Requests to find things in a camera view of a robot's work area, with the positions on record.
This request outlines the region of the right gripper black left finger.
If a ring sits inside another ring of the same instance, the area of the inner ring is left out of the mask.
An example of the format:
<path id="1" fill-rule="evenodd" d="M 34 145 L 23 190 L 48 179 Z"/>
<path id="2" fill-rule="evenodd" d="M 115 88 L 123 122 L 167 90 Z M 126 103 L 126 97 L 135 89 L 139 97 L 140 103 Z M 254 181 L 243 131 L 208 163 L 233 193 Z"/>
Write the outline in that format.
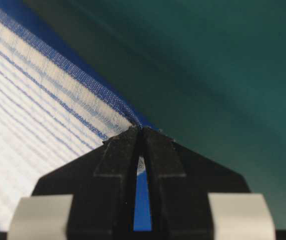
<path id="1" fill-rule="evenodd" d="M 20 199 L 9 240 L 124 240 L 133 232 L 139 129 L 42 176 Z"/>

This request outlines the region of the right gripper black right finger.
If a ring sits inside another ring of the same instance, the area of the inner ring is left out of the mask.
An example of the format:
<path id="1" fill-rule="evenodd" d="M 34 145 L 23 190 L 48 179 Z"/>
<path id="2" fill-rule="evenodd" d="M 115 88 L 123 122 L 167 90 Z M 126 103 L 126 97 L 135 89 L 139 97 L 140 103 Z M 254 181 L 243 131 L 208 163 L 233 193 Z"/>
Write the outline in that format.
<path id="1" fill-rule="evenodd" d="M 273 240 L 265 198 L 245 178 L 149 127 L 142 130 L 152 232 L 162 240 Z"/>

